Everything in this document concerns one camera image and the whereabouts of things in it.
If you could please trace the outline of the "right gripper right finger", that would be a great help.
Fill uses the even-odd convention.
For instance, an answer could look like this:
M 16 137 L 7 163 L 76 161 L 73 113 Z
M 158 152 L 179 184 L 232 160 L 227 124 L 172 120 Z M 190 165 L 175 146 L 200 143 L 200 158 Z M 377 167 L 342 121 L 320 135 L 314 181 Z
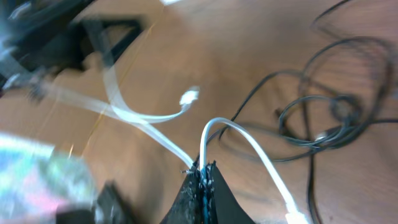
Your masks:
M 205 223 L 255 224 L 239 205 L 216 162 L 205 166 Z

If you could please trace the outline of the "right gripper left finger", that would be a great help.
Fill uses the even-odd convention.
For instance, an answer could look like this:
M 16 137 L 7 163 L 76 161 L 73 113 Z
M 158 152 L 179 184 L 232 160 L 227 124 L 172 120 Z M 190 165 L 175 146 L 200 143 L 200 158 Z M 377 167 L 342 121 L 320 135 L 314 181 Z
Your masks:
M 189 170 L 170 210 L 160 224 L 201 224 L 202 197 L 199 171 Z

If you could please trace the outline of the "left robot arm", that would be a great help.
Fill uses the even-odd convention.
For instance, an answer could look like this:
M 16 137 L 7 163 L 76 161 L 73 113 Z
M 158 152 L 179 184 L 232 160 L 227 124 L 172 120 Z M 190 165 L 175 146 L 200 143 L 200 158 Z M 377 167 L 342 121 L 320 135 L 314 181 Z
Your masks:
M 100 52 L 111 67 L 143 32 L 140 17 L 76 17 L 93 0 L 1 1 L 1 94 L 29 90 L 41 100 L 47 75 L 84 71 Z

